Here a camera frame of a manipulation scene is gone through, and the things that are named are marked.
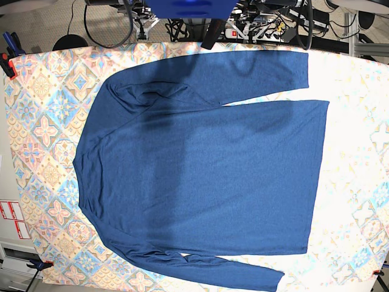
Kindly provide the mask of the patterned tile tablecloth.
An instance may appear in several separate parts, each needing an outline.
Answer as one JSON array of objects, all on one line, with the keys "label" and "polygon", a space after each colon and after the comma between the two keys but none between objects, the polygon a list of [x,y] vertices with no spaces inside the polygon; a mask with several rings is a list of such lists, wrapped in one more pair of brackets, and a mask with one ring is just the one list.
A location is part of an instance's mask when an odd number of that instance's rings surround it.
[{"label": "patterned tile tablecloth", "polygon": [[[137,43],[15,58],[17,76],[1,78],[8,133],[27,241],[54,266],[43,281],[71,291],[213,291],[213,287],[138,269],[105,248],[78,209],[72,166],[101,84],[126,68],[200,54],[196,43]],[[370,291],[388,262],[388,66],[312,50],[309,89],[264,101],[307,98],[330,102],[320,187],[308,252],[284,257],[238,257],[284,272],[281,291]]]}]

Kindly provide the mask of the black clamp lower left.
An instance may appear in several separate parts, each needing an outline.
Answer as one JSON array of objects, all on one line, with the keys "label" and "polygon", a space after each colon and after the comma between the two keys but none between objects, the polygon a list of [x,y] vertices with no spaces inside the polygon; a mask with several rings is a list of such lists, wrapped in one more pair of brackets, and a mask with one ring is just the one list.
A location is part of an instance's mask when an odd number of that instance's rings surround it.
[{"label": "black clamp lower left", "polygon": [[30,259],[29,263],[26,264],[27,267],[36,269],[37,271],[43,271],[53,267],[53,262],[43,262],[42,260]]}]

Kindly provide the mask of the white power strip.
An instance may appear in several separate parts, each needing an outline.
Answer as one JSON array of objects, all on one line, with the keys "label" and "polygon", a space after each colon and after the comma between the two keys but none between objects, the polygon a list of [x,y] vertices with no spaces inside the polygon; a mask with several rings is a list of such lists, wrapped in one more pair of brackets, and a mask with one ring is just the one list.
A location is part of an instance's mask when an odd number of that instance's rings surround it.
[{"label": "white power strip", "polygon": [[256,43],[259,41],[283,42],[281,33],[273,31],[270,28],[241,31],[235,28],[226,28],[224,37],[228,40],[243,40],[246,42]]}]

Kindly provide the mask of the black and red clamp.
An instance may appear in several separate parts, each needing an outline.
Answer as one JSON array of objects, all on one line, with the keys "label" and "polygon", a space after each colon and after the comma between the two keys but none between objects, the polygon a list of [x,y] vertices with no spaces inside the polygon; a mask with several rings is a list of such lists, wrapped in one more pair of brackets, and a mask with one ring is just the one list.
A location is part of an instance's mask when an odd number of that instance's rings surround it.
[{"label": "black and red clamp", "polygon": [[15,66],[6,53],[1,54],[1,67],[9,79],[13,80],[17,77]]}]

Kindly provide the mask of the red and white labels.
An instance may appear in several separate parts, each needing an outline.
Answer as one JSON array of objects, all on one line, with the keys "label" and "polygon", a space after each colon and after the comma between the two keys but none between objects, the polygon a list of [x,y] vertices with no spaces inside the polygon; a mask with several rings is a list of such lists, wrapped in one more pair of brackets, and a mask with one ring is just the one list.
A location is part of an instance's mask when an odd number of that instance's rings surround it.
[{"label": "red and white labels", "polygon": [[30,234],[18,201],[1,200],[1,215],[4,220],[11,221],[14,224],[20,240],[30,239]]}]

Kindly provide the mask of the black round stool base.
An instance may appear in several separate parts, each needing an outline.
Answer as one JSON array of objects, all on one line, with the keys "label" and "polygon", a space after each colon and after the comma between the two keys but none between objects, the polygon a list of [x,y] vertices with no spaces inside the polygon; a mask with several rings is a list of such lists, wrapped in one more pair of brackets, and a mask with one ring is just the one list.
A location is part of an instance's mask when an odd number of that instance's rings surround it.
[{"label": "black round stool base", "polygon": [[53,46],[53,51],[88,47],[87,41],[79,35],[67,34],[62,36]]}]

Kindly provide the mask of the black clamp lower right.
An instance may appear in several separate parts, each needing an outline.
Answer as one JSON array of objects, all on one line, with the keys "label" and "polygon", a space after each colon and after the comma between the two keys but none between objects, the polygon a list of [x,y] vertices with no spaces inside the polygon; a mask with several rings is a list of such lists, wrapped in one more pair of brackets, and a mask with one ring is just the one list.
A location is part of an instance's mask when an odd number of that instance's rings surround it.
[{"label": "black clamp lower right", "polygon": [[373,275],[375,276],[384,276],[385,273],[382,270],[376,270],[373,272]]}]

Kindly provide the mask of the blue long-sleeve T-shirt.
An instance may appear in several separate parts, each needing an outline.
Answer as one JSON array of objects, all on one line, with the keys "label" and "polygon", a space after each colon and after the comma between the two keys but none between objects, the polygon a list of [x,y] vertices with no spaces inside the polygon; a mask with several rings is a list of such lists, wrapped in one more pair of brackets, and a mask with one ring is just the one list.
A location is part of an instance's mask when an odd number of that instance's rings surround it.
[{"label": "blue long-sleeve T-shirt", "polygon": [[248,100],[308,86],[308,55],[282,50],[188,55],[115,73],[73,161],[81,211],[136,267],[275,291],[282,272],[227,257],[307,251],[329,103]]}]

